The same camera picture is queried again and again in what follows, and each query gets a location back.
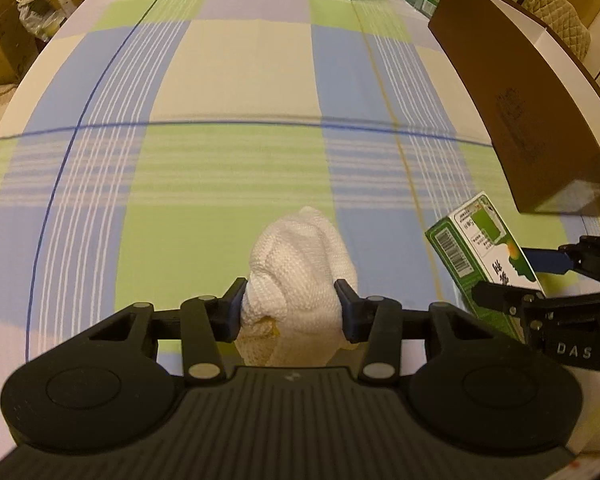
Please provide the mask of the white cloth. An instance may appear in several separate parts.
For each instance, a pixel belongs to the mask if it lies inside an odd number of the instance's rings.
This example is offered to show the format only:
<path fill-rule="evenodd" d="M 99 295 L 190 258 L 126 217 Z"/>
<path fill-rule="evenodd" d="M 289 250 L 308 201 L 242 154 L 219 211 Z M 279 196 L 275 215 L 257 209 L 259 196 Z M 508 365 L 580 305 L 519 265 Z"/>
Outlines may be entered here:
<path fill-rule="evenodd" d="M 358 287 L 332 222 L 306 206 L 271 223 L 251 249 L 237 350 L 248 366 L 324 366 L 354 350 L 342 331 L 334 283 Z"/>

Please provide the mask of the green white medicine box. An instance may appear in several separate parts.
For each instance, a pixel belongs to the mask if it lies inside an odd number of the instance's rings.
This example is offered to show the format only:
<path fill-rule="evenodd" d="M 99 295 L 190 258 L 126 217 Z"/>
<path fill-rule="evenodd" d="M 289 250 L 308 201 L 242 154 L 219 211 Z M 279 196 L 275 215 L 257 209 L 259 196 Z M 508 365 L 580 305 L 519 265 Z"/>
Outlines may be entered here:
<path fill-rule="evenodd" d="M 481 281 L 542 289 L 527 257 L 486 193 L 478 193 L 437 221 L 426 237 L 460 290 L 465 310 L 508 336 L 523 340 L 518 321 L 505 312 L 478 306 L 471 297 L 471 289 Z"/>

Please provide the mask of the brown cardboard shoe box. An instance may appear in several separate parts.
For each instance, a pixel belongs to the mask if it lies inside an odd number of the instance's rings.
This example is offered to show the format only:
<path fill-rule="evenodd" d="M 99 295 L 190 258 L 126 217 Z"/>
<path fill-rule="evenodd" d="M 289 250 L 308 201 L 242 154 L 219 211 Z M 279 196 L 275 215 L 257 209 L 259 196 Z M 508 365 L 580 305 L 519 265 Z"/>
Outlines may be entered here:
<path fill-rule="evenodd" d="M 486 127 L 525 214 L 600 215 L 600 87 L 510 0 L 440 0 L 429 28 Z"/>

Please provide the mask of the plaid tablecloth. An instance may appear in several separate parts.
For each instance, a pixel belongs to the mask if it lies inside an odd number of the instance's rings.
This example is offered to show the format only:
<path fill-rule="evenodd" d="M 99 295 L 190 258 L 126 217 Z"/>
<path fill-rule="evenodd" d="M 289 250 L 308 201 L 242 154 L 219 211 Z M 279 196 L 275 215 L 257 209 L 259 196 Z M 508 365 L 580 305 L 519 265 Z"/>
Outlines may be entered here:
<path fill-rule="evenodd" d="M 362 294 L 457 302 L 425 233 L 479 192 L 524 246 L 600 234 L 517 211 L 404 0 L 86 0 L 0 125 L 0 392 L 134 301 L 224 292 L 305 206 L 338 226 Z M 11 449 L 0 412 L 0 459 Z"/>

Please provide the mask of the quilted beige chair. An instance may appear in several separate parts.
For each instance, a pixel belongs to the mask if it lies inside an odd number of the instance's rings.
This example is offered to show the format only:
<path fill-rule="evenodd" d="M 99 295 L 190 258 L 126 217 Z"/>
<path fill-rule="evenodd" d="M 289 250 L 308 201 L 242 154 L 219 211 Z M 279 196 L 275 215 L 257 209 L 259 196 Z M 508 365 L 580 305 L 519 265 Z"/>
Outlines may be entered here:
<path fill-rule="evenodd" d="M 591 33 L 568 0 L 524 0 L 521 6 L 539 18 L 583 62 L 591 45 Z"/>

